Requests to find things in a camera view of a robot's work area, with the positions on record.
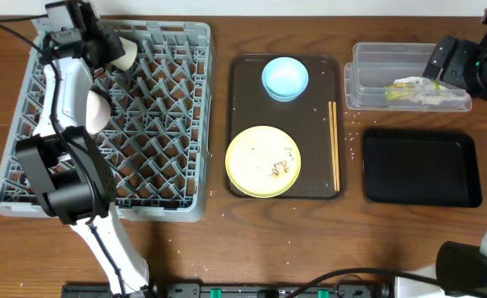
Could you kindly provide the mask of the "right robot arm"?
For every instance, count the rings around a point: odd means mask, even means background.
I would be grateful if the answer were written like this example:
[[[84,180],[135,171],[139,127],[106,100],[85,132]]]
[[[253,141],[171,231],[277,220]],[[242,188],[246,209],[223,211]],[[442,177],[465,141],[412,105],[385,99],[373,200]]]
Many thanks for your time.
[[[487,9],[482,22],[487,26]],[[444,37],[422,75],[487,101],[487,32],[480,43]],[[443,243],[435,265],[396,276],[393,294],[397,298],[487,297],[487,232],[479,246]]]

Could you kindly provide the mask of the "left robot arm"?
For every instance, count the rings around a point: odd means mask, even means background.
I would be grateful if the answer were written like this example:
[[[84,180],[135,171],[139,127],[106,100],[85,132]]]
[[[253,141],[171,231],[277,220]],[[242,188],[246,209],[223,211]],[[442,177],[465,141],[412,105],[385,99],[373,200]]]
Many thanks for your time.
[[[150,297],[149,267],[119,219],[117,182],[89,128],[94,72],[108,64],[127,70],[135,50],[101,27],[89,1],[46,4],[51,31],[37,47],[46,77],[41,116],[15,145],[16,160],[45,214],[77,233],[97,258],[113,297]]]

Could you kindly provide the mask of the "light blue saucer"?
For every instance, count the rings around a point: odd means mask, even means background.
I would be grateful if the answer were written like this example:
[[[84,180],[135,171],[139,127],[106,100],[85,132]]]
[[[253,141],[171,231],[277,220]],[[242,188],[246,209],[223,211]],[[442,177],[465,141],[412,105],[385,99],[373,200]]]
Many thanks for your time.
[[[265,65],[261,79],[272,99],[290,102],[305,91],[309,83],[309,73],[299,60],[278,57]]]

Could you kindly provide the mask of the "white paper napkin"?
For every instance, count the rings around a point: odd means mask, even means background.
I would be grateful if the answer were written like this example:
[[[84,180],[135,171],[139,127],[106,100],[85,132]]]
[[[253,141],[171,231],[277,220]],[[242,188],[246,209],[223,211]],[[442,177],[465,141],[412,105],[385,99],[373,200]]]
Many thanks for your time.
[[[407,77],[394,80],[385,91],[389,101],[407,100],[421,105],[440,105],[445,101],[464,102],[470,99],[466,91],[448,89],[434,80],[423,77]]]

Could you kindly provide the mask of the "green yellow snack wrapper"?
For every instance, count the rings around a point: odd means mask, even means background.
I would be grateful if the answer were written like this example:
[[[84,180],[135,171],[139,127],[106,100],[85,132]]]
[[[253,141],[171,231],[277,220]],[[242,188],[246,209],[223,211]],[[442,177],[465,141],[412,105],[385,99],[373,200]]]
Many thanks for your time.
[[[412,102],[426,102],[427,98],[437,94],[441,87],[431,80],[413,81],[392,84],[386,88],[385,98],[388,101],[408,100]]]

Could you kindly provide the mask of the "pink bowl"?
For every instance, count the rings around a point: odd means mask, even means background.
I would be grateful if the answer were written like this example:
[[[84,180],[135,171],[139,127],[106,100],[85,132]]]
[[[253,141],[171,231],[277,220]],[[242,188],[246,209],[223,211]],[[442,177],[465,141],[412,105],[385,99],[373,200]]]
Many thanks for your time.
[[[86,103],[86,130],[94,136],[102,131],[111,118],[111,108],[108,101],[101,95],[90,90]]]

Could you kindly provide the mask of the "white cup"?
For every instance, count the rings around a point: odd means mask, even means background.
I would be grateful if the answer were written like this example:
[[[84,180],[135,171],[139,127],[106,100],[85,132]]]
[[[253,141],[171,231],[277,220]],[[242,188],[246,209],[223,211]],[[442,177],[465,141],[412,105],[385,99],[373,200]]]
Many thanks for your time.
[[[123,44],[124,54],[116,60],[111,61],[110,64],[122,71],[126,71],[132,67],[133,62],[137,57],[137,44],[122,37],[120,38],[120,41]]]

